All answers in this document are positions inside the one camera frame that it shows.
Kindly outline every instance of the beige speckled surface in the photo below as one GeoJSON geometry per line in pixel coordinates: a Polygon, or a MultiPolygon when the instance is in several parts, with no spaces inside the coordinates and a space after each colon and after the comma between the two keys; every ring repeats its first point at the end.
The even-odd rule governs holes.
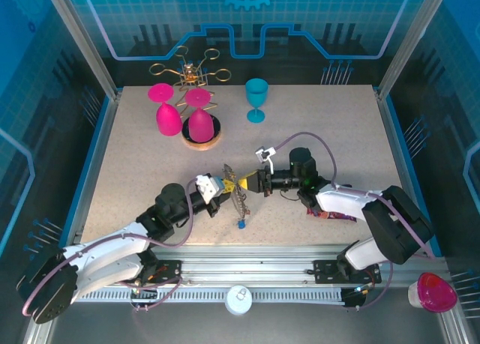
{"type": "MultiPolygon", "coordinates": [[[[327,141],[337,160],[339,183],[365,189],[400,185],[369,85],[273,85],[262,108],[266,120],[261,124],[246,119],[250,107],[244,86],[213,87],[219,107],[211,113],[220,119],[222,137],[204,152],[187,148],[181,134],[160,135],[155,121],[158,105],[148,99],[148,89],[127,87],[123,91],[82,241],[135,220],[170,182],[186,185],[198,174],[222,175],[223,163],[238,177],[260,168],[254,153],[258,147],[278,145],[300,130],[315,132],[327,141]]],[[[277,168],[287,168],[288,153],[296,146],[311,150],[321,175],[332,175],[329,156],[310,137],[294,139],[277,153],[277,168]]],[[[370,235],[365,223],[307,216],[302,204],[278,193],[268,198],[248,193],[247,204],[252,215],[246,229],[236,228],[237,214],[228,201],[214,219],[207,213],[195,216],[188,244],[345,244],[370,235]]],[[[169,242],[181,236],[177,233],[169,242]]]]}

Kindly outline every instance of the blue goblet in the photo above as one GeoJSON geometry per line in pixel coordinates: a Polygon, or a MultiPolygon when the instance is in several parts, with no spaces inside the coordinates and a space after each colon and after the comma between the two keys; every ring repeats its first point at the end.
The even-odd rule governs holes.
{"type": "Polygon", "coordinates": [[[255,108],[248,112],[247,119],[252,123],[260,123],[265,119],[265,113],[259,108],[265,103],[269,92],[269,84],[260,78],[250,79],[245,84],[247,100],[255,108]]]}

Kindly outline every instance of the metal bracket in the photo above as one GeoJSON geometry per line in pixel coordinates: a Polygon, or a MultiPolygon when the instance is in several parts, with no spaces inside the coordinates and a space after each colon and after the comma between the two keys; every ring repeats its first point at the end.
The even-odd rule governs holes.
{"type": "Polygon", "coordinates": [[[255,151],[256,157],[261,163],[269,162],[270,163],[270,174],[273,174],[273,162],[272,162],[272,155],[276,154],[276,150],[273,147],[269,149],[265,149],[264,147],[260,147],[255,151]]]}
{"type": "Polygon", "coordinates": [[[180,260],[158,260],[154,273],[148,278],[148,284],[159,284],[182,274],[180,260]]]}
{"type": "Polygon", "coordinates": [[[315,276],[315,284],[368,284],[372,282],[372,277],[375,284],[382,282],[378,264],[370,265],[363,271],[350,274],[347,280],[338,271],[336,260],[314,260],[313,270],[308,271],[308,273],[315,276]]]}

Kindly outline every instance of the aluminum frame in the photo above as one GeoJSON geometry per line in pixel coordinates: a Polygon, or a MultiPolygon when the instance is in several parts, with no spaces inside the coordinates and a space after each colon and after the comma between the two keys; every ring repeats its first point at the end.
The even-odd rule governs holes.
{"type": "MultiPolygon", "coordinates": [[[[106,95],[112,99],[117,99],[117,91],[114,82],[108,73],[98,51],[88,36],[83,24],[78,18],[70,0],[52,0],[55,8],[62,17],[69,32],[82,51],[88,65],[91,67],[94,75],[99,80],[106,95]]],[[[442,0],[425,0],[421,9],[417,13],[410,30],[407,32],[400,48],[394,57],[390,67],[388,68],[379,87],[379,108],[384,120],[385,130],[391,148],[396,157],[396,163],[399,165],[399,175],[405,190],[415,200],[412,182],[409,179],[408,172],[404,164],[402,165],[402,155],[398,138],[391,126],[389,110],[385,105],[385,99],[392,89],[395,81],[400,75],[411,56],[416,44],[420,40],[430,23],[435,12],[437,11],[442,0]]],[[[85,181],[85,188],[82,191],[82,199],[79,202],[79,208],[75,213],[75,221],[70,228],[68,235],[69,242],[80,239],[81,228],[85,223],[86,212],[88,212],[89,200],[93,195],[95,182],[101,166],[101,161],[107,145],[108,137],[113,125],[115,117],[115,104],[109,111],[111,120],[104,121],[100,132],[98,145],[92,158],[92,168],[98,170],[88,171],[85,181]]],[[[281,286],[281,283],[288,281],[289,286],[313,286],[312,277],[305,273],[305,269],[309,268],[308,263],[314,259],[333,259],[344,248],[343,245],[315,246],[315,247],[182,247],[178,250],[169,251],[168,253],[158,250],[156,253],[161,254],[166,259],[169,256],[176,259],[184,260],[184,278],[186,283],[191,286],[202,283],[204,286],[225,286],[241,280],[245,285],[249,283],[254,286],[281,286]]],[[[448,268],[443,259],[424,265],[421,259],[411,259],[402,266],[395,267],[396,274],[392,281],[392,286],[405,287],[418,278],[419,271],[433,271],[441,277],[449,278],[448,268]]],[[[440,324],[444,328],[445,340],[447,343],[473,343],[472,333],[465,323],[464,314],[461,307],[457,305],[452,311],[443,313],[439,316],[440,324]]],[[[47,343],[48,336],[55,321],[44,325],[36,325],[31,322],[24,344],[43,344],[47,343]]]]}
{"type": "Polygon", "coordinates": [[[412,25],[408,32],[405,34],[398,51],[395,53],[395,57],[388,66],[385,76],[382,79],[378,87],[379,97],[381,100],[385,100],[389,95],[393,85],[400,76],[402,70],[407,64],[410,56],[417,47],[417,44],[425,34],[428,25],[437,12],[439,6],[443,0],[424,0],[422,6],[418,10],[412,25]]]}
{"type": "Polygon", "coordinates": [[[51,0],[55,6],[58,14],[67,26],[73,40],[82,52],[87,61],[91,71],[97,78],[103,91],[110,100],[115,100],[117,97],[117,88],[110,76],[104,61],[100,57],[97,48],[93,44],[89,33],[82,24],[71,0],[51,0]]]}

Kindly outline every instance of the enclosure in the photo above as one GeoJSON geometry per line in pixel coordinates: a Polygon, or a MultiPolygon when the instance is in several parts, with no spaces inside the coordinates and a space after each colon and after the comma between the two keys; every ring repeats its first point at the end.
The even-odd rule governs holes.
{"type": "MultiPolygon", "coordinates": [[[[8,318],[0,321],[1,341],[477,343],[479,3],[0,0],[0,286],[8,318]],[[161,136],[158,105],[148,97],[160,82],[183,86],[189,62],[214,92],[217,106],[209,112],[222,126],[207,151],[161,136]],[[160,72],[155,68],[178,73],[152,75],[160,72]],[[228,81],[213,74],[222,70],[231,73],[228,81]],[[252,78],[270,85],[258,124],[245,117],[252,78]],[[236,227],[234,207],[222,204],[213,219],[195,216],[187,245],[154,252],[181,260],[178,293],[198,291],[202,300],[178,294],[174,303],[137,315],[130,300],[111,294],[129,289],[109,286],[46,324],[22,316],[15,285],[46,244],[65,247],[118,230],[170,182],[222,175],[224,163],[238,176],[258,169],[258,147],[299,131],[327,141],[341,183],[401,186],[433,225],[429,244],[437,260],[395,265],[385,297],[359,313],[280,296],[262,302],[272,291],[339,289],[316,285],[305,270],[314,260],[335,260],[371,232],[364,223],[307,217],[301,204],[279,195],[249,192],[245,229],[236,227]],[[52,238],[44,226],[61,234],[52,238]],[[434,314],[409,305],[407,288],[424,272],[455,287],[454,309],[434,314]],[[205,299],[235,284],[260,293],[241,318],[227,315],[223,297],[205,299]]],[[[180,96],[176,90],[174,100],[180,96]]],[[[318,143],[295,144],[312,150],[319,174],[329,179],[332,165],[318,143]]],[[[288,166],[287,153],[276,154],[277,168],[288,166]]],[[[167,242],[184,233],[175,229],[167,242]]]]}

